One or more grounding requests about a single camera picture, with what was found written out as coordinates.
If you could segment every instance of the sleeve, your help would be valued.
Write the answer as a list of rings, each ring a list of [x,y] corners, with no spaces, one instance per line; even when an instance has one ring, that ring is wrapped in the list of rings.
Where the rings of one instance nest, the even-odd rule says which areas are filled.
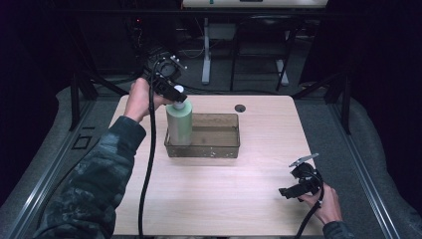
[[[110,238],[146,136],[136,121],[120,117],[74,169],[63,191],[44,213],[34,238]]]
[[[347,224],[342,221],[333,221],[326,223],[323,228],[323,236],[326,239],[353,239],[354,235],[351,233]]]

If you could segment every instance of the green bottle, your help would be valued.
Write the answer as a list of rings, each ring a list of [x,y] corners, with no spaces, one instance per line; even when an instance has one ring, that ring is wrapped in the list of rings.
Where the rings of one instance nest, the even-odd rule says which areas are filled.
[[[176,86],[179,92],[183,87]],[[169,140],[172,145],[190,145],[192,135],[192,104],[189,100],[182,103],[176,102],[165,107]]]

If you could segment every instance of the human hand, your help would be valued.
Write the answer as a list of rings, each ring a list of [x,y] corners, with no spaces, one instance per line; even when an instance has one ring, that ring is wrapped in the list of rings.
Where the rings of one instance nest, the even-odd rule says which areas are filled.
[[[172,104],[172,101],[154,93],[154,106]],[[130,87],[129,98],[127,99],[124,116],[137,122],[149,115],[149,84],[144,78],[138,78]]]
[[[320,191],[315,195],[304,194],[298,198],[303,200],[309,207],[313,207],[319,199]],[[323,199],[320,208],[316,211],[315,216],[325,225],[332,221],[342,221],[340,204],[335,189],[323,184]]]

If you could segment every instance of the gray carpet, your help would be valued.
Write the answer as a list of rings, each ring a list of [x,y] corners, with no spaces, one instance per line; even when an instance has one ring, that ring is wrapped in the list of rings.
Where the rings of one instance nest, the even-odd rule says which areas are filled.
[[[183,57],[182,63],[188,66],[188,71],[179,80],[181,84],[206,90],[206,92],[191,92],[189,94],[231,94],[231,95],[257,95],[268,92],[275,94],[276,82],[267,81],[256,83],[254,81],[236,82],[236,92],[227,92],[229,89],[230,58],[227,42],[219,42],[212,48],[211,81],[208,86],[201,84],[203,55],[197,58]],[[282,88],[280,95],[292,95],[301,88],[298,80],[301,66],[304,63],[310,44],[297,41],[293,51],[292,60],[287,69],[291,85]],[[120,85],[128,90],[130,83]],[[100,135],[107,129],[111,116],[118,102],[118,96],[102,86],[96,86],[101,96],[95,103],[83,102],[86,110],[79,130],[70,137],[68,128],[71,125],[70,91],[65,89],[57,95],[60,109],[55,124],[44,144],[34,157],[21,181],[0,209],[0,238],[6,238],[8,233],[16,226],[20,213],[26,207],[25,203],[31,192],[43,176],[46,167],[57,157],[58,152],[64,152],[64,161],[60,164],[57,176],[53,178],[52,189],[64,177],[66,172],[85,154],[85,147],[91,147]],[[330,111],[330,106],[321,100],[324,90],[314,93],[304,100],[297,100],[296,105],[312,152],[318,152],[316,167],[319,169],[327,183],[336,188],[340,197],[343,219],[349,224],[357,238],[385,238],[372,205],[365,194],[359,181],[353,157],[344,141],[341,131],[335,121],[335,116]],[[385,169],[385,158],[376,130],[365,110],[355,101],[352,101],[350,112],[351,137],[364,160],[366,168],[385,202],[386,210],[391,216],[398,234],[401,238],[422,238],[422,223],[420,216],[399,196],[393,181]],[[23,228],[24,238],[30,238],[34,232],[39,218],[40,206],[34,208],[35,213],[25,220]],[[133,238],[113,236],[113,238]]]

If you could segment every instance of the table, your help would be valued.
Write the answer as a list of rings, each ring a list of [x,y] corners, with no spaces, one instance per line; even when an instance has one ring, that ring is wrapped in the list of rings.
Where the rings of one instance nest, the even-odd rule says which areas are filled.
[[[183,0],[182,8],[200,9],[205,8],[209,11],[221,8],[257,8],[257,9],[323,9],[327,0],[263,0],[262,2],[241,2],[240,0]],[[210,82],[211,56],[209,51],[209,29],[208,18],[204,21],[204,66],[202,69],[202,84],[208,85]],[[283,68],[283,61],[277,61],[277,68],[280,71]],[[282,85],[288,86],[289,80],[286,74],[282,77]]]
[[[294,101],[284,96],[189,96],[195,114],[238,114],[238,158],[168,157],[164,146],[165,108],[156,111],[157,145],[143,215],[145,235],[280,236],[295,235],[310,210],[286,199],[278,188],[298,183],[288,165],[309,155]],[[113,123],[124,111],[122,97]],[[246,110],[236,113],[235,105]],[[139,195],[150,146],[150,121],[141,122],[147,137],[137,150],[126,194],[116,210],[115,235],[136,235]],[[320,235],[312,219],[304,235]]]

